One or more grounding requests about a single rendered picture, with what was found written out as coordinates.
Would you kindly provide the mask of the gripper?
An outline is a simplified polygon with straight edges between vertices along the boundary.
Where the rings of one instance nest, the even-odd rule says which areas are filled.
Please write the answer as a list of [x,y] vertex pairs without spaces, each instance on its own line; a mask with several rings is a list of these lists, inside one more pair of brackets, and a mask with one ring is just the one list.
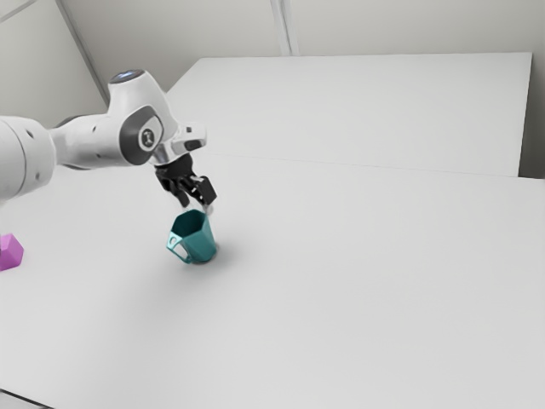
[[183,208],[190,204],[185,191],[193,193],[204,213],[214,211],[213,203],[217,193],[207,176],[197,176],[192,169],[191,155],[182,155],[169,164],[155,166],[155,175],[161,187],[167,192],[173,192]]

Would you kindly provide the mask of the teal faceted mug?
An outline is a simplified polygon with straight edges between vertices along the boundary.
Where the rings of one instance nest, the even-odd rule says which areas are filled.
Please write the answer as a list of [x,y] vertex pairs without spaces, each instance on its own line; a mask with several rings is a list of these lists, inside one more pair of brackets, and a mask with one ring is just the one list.
[[178,215],[170,229],[166,247],[185,264],[211,261],[217,247],[208,216],[196,209]]

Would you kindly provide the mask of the purple faceted block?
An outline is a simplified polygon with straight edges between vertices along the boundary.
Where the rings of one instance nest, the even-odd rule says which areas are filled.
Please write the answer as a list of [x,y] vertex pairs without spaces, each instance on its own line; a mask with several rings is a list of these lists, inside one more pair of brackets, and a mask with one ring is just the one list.
[[12,233],[0,236],[0,271],[18,267],[23,255],[24,248]]

